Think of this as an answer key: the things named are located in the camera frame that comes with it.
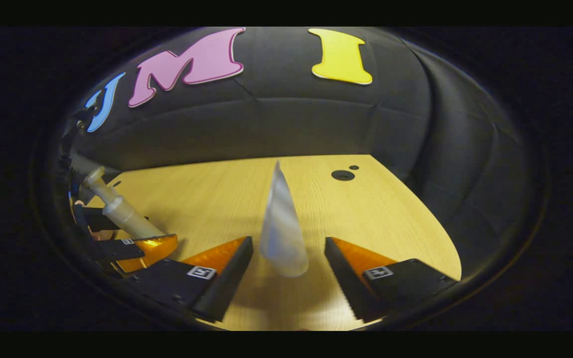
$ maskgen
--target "translucent cone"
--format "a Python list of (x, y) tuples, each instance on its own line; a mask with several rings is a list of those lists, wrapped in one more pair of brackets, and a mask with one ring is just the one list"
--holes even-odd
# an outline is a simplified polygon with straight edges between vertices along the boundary
[(281, 276), (298, 277), (309, 268), (300, 222), (279, 161), (273, 171), (260, 251)]

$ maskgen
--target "letter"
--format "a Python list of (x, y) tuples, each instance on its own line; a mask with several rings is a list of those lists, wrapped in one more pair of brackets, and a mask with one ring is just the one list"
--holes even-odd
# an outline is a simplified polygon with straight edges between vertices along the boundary
[[(105, 85), (103, 107), (100, 109), (100, 112), (98, 112), (98, 115), (92, 118), (92, 122), (87, 129), (88, 132), (96, 131), (103, 124), (103, 122), (105, 122), (107, 116), (109, 116), (109, 111), (112, 109), (112, 104), (114, 104), (114, 93), (116, 92), (116, 85), (118, 84), (118, 80), (120, 80), (124, 75), (125, 72), (121, 73), (120, 75), (114, 77), (114, 79), (112, 79), (110, 82), (107, 82)], [(96, 99), (99, 93), (100, 90), (94, 93), (94, 95), (87, 101), (86, 108), (92, 107), (94, 104), (96, 104)]]
[(224, 30), (207, 35), (189, 47), (180, 56), (171, 51), (161, 52), (138, 65), (140, 68), (134, 95), (128, 105), (132, 108), (144, 104), (156, 94), (150, 87), (150, 78), (164, 90), (174, 88), (180, 73), (191, 61), (191, 71), (183, 82), (187, 85), (225, 79), (241, 73), (243, 64), (234, 61), (234, 38), (245, 27)]
[(312, 67), (314, 75), (360, 85), (373, 83), (373, 76), (362, 67), (362, 39), (332, 30), (309, 29), (309, 32), (320, 36), (322, 41), (322, 62)]

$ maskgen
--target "pink letter m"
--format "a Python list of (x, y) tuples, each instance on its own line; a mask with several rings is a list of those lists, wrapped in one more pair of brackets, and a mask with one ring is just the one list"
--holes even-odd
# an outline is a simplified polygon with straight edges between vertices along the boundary
[(161, 52), (138, 65), (140, 68), (134, 95), (128, 105), (132, 108), (144, 104), (156, 94), (150, 87), (150, 77), (164, 90), (174, 88), (180, 73), (192, 61), (191, 71), (184, 77), (187, 85), (225, 79), (241, 73), (243, 64), (234, 61), (234, 38), (244, 27), (207, 35), (189, 47), (180, 56), (171, 51)]

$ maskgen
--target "wooden tabletop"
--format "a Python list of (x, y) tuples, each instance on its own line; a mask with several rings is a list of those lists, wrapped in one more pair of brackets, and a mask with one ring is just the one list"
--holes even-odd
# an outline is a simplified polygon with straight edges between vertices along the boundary
[[(259, 240), (276, 160), (286, 177), (309, 254), (298, 278), (278, 276)], [(350, 181), (335, 170), (352, 170)], [(324, 255), (335, 236), (396, 261), (417, 258), (461, 278), (459, 255), (423, 203), (369, 155), (241, 159), (121, 173), (109, 185), (164, 233), (178, 235), (182, 261), (252, 236), (253, 257), (223, 322), (229, 330), (348, 330), (356, 320)], [(89, 206), (103, 206), (98, 197)], [(117, 238), (127, 238), (120, 231)]]

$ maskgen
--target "wooden table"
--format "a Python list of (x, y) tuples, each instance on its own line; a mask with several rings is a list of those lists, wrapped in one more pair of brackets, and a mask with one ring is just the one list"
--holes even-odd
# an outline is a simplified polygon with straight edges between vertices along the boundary
[[(304, 241), (309, 270), (275, 274), (259, 240), (273, 168), (280, 160)], [(351, 181), (334, 170), (359, 166)], [(418, 258), (452, 278), (461, 263), (452, 241), (423, 203), (369, 155), (242, 159), (121, 173), (109, 185), (164, 233), (178, 234), (181, 261), (241, 236), (254, 254), (223, 322), (229, 330), (348, 330), (356, 320), (324, 255), (327, 236), (402, 261)], [(102, 207), (95, 197), (91, 207)], [(120, 231), (118, 238), (126, 238)]]

